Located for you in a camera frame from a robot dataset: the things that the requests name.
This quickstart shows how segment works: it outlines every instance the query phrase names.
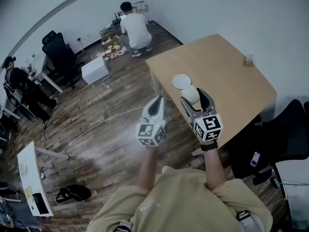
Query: white box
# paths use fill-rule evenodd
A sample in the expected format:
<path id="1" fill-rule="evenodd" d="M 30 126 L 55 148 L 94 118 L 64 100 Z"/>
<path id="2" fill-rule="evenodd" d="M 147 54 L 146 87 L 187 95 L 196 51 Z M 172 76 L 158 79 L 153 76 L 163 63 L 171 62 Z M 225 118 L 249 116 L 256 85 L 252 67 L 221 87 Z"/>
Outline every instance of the white box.
<path id="1" fill-rule="evenodd" d="M 107 76 L 110 73 L 102 57 L 98 57 L 82 67 L 83 79 L 88 85 Z"/>

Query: black cap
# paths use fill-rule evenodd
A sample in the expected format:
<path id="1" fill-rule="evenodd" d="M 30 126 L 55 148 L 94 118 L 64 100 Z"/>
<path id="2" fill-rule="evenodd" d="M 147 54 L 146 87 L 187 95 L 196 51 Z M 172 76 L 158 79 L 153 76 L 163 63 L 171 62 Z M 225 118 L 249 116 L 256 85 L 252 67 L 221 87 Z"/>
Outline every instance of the black cap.
<path id="1" fill-rule="evenodd" d="M 14 62 L 14 61 L 15 61 L 15 58 L 12 58 L 11 56 L 6 57 L 2 68 L 8 68 L 9 64 Z"/>

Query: office chair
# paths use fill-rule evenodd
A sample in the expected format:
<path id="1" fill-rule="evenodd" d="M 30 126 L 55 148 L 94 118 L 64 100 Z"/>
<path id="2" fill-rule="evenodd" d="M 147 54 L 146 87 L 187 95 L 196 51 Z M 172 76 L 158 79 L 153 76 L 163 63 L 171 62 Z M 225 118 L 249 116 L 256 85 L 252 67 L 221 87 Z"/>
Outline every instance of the office chair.
<path id="1" fill-rule="evenodd" d="M 70 79 L 71 87 L 75 88 L 73 85 L 73 74 L 75 71 L 72 68 L 75 65 L 76 56 L 70 45 L 64 43 L 62 33 L 55 33 L 52 30 L 42 39 L 42 43 L 43 52 L 50 58 L 55 68 L 52 71 L 47 67 L 51 71 L 51 75 L 56 78 L 66 75 Z"/>
<path id="2" fill-rule="evenodd" d="M 255 119 L 230 140 L 226 147 L 235 178 L 254 174 L 253 183 L 257 185 L 271 177 L 271 169 L 259 173 L 269 164 L 308 158 L 309 102 L 305 103 L 305 110 L 298 100 L 293 100 L 272 121 L 257 126 L 255 123 L 260 119 Z M 255 152 L 260 153 L 260 159 L 253 167 L 251 160 Z"/>
<path id="3" fill-rule="evenodd" d="M 17 108 L 20 111 L 20 113 L 27 119 L 29 119 L 32 122 L 36 122 L 38 118 L 28 109 L 28 106 L 21 103 L 21 99 L 14 94 L 13 90 L 11 90 L 6 83 L 4 83 L 3 86 L 6 92 L 6 96 L 8 97 L 9 101 L 13 104 L 13 106 Z"/>

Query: white t-shirt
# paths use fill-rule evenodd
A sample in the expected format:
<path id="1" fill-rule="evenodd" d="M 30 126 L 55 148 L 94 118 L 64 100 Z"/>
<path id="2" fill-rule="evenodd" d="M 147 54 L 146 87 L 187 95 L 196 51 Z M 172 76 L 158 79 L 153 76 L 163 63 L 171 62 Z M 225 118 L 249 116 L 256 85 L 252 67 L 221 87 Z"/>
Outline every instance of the white t-shirt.
<path id="1" fill-rule="evenodd" d="M 130 46 L 134 49 L 141 49 L 150 44 L 152 37 L 148 32 L 146 17 L 142 14 L 128 14 L 121 22 L 122 33 L 127 32 Z"/>

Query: black shirt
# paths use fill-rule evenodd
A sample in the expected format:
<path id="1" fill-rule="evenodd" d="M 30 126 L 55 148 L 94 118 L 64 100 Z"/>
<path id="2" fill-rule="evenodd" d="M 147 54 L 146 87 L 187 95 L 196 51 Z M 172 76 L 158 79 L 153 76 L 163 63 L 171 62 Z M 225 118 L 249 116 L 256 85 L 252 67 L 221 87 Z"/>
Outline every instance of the black shirt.
<path id="1" fill-rule="evenodd" d="M 36 85 L 27 78 L 27 73 L 20 68 L 13 68 L 6 71 L 5 80 L 14 88 L 24 93 L 31 93 Z"/>

